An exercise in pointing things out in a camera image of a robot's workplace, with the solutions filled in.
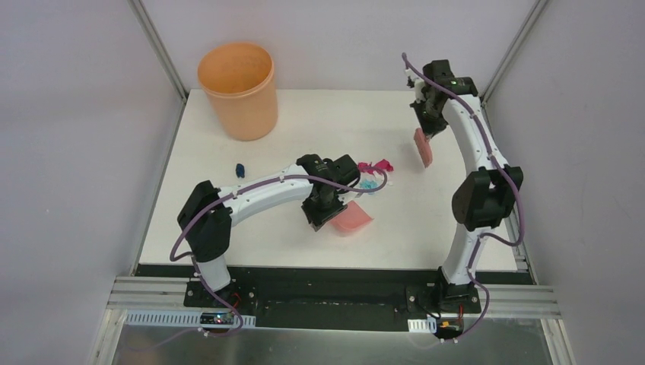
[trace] black bracket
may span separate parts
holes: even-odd
[[[227,303],[236,305],[236,308],[240,312],[247,314],[255,312],[259,297],[259,293],[255,286],[244,284],[239,285],[237,283],[227,285],[223,289],[217,291],[216,294]],[[183,305],[189,308],[224,307],[224,304],[213,298],[213,296],[206,291],[201,281],[189,281],[186,285]]]
[[[341,185],[349,185],[361,177],[358,166],[348,154],[336,161],[329,158],[323,160],[317,154],[306,154],[297,159],[296,164],[302,166],[311,176],[322,177]],[[342,193],[342,190],[333,186],[313,181],[311,194],[303,202],[302,210],[315,231],[347,208],[347,205],[338,199],[338,195]]]
[[[456,78],[450,70],[450,63],[447,59],[432,61],[423,67],[425,77],[436,82],[442,87],[452,91],[457,95],[477,96],[477,88],[471,78]],[[408,86],[414,87],[414,83],[408,79]],[[428,84],[422,89],[425,101],[410,104],[415,110],[415,114],[424,134],[432,138],[442,132],[448,126],[448,122],[443,117],[443,106],[450,98],[443,91]]]
[[[219,192],[220,189],[214,188],[208,180],[197,184],[177,217],[181,229],[185,229],[203,208],[218,200]],[[230,211],[223,204],[213,207],[197,221],[186,235],[197,262],[209,262],[226,252],[231,224]]]
[[[441,313],[481,313],[479,292],[473,283],[454,285],[445,282],[439,275],[434,286],[406,287],[408,311],[441,315]]]
[[[504,167],[519,189],[524,174],[519,167]],[[498,227],[510,215],[515,196],[508,182],[498,170],[471,172],[453,195],[453,215],[467,230],[478,227]]]

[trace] pink sponge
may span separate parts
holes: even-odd
[[[425,134],[421,128],[417,128],[415,131],[415,143],[417,144],[421,161],[423,161],[424,166],[427,168],[432,163],[432,150],[430,149],[430,142],[425,138]]]
[[[347,204],[347,209],[332,218],[329,223],[340,233],[352,233],[371,221],[373,218],[352,200]]]

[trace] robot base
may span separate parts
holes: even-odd
[[[439,268],[437,280],[433,287],[419,293],[418,305],[430,313],[481,313],[479,292],[473,283],[455,285],[448,284]]]

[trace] pink cloth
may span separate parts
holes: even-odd
[[[361,171],[362,173],[369,173],[370,175],[373,175],[374,172],[376,172],[376,171],[370,169],[370,167],[372,167],[372,166],[378,167],[381,170],[384,170],[384,171],[386,171],[388,173],[391,173],[392,171],[394,171],[394,166],[392,166],[392,164],[386,159],[382,159],[381,161],[375,163],[374,165],[372,165],[372,163],[359,162],[358,163],[358,170]]]

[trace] white panel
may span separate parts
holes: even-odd
[[[146,0],[187,87],[199,60],[249,40],[273,56],[280,88],[403,90],[401,52],[449,59],[484,90],[533,0]]]
[[[556,1],[491,99],[577,362],[643,363],[645,2]]]
[[[314,268],[437,268],[448,255],[456,229],[450,205],[465,178],[455,136],[433,138],[428,169],[412,139],[418,122],[409,103],[414,91],[279,90],[280,119],[266,137],[234,141],[224,134],[203,91],[192,90],[141,262],[169,264],[180,234],[177,215],[197,183],[230,186],[274,173],[304,154],[358,161],[388,159],[391,186],[357,203],[374,221],[350,236],[330,225],[314,232],[290,202],[249,217],[231,231],[228,265]],[[246,179],[235,176],[244,164]],[[506,226],[497,232],[507,238]],[[183,243],[180,252],[189,249]],[[190,263],[188,258],[181,261]],[[511,248],[489,240],[481,270],[516,270]]]
[[[180,102],[126,1],[0,8],[0,363],[86,363]]]

